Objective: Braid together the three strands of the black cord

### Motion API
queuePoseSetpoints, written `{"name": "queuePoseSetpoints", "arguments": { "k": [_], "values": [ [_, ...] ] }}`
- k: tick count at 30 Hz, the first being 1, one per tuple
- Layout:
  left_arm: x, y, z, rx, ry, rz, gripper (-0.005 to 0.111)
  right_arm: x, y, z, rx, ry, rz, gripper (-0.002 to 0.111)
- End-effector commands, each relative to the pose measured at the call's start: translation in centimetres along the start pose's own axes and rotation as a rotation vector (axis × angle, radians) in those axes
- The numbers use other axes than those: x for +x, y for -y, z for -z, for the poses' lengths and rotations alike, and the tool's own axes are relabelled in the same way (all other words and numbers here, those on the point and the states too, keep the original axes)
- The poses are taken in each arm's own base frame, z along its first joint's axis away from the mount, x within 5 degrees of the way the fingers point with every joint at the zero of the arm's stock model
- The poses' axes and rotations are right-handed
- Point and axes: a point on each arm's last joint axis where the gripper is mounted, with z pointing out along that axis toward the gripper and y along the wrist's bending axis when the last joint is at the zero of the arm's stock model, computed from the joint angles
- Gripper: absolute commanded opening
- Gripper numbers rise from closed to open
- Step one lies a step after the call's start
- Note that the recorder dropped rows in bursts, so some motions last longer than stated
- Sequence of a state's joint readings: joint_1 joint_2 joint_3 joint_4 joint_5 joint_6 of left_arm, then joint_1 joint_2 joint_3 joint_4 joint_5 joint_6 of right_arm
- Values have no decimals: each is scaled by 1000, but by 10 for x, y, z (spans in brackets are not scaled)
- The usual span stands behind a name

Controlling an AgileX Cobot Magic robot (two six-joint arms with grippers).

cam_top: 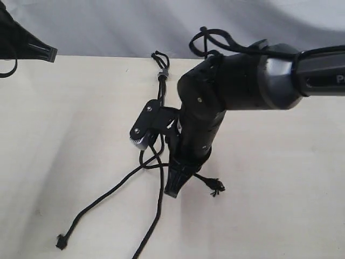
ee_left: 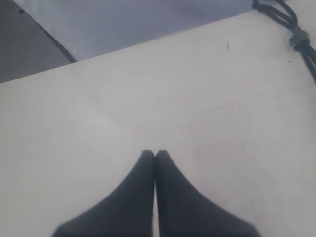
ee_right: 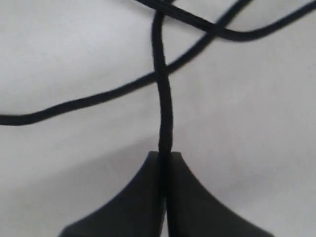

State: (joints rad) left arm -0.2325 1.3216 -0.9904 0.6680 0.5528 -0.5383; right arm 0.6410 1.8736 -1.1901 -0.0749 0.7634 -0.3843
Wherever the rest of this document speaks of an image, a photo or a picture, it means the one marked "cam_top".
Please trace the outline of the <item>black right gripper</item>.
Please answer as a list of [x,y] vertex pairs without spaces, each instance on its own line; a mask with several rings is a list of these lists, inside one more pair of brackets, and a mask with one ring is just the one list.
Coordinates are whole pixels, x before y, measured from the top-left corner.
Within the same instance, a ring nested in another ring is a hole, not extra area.
[[210,120],[198,118],[185,107],[160,107],[150,128],[165,136],[169,162],[164,193],[177,197],[210,157]]

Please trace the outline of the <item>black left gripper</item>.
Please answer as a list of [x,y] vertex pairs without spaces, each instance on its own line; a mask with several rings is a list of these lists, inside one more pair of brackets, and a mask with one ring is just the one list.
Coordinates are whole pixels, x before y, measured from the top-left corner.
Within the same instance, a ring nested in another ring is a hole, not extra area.
[[1,2],[1,59],[36,59],[53,63],[57,49],[43,43],[13,19]]

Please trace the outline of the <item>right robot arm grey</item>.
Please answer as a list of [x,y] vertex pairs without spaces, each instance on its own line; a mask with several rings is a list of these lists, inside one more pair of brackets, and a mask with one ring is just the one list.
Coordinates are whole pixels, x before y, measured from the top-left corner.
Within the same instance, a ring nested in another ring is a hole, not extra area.
[[177,83],[179,109],[162,107],[153,129],[169,147],[164,192],[176,197],[211,155],[227,111],[289,110],[310,96],[344,95],[344,47],[299,52],[261,40],[248,53],[215,54]]

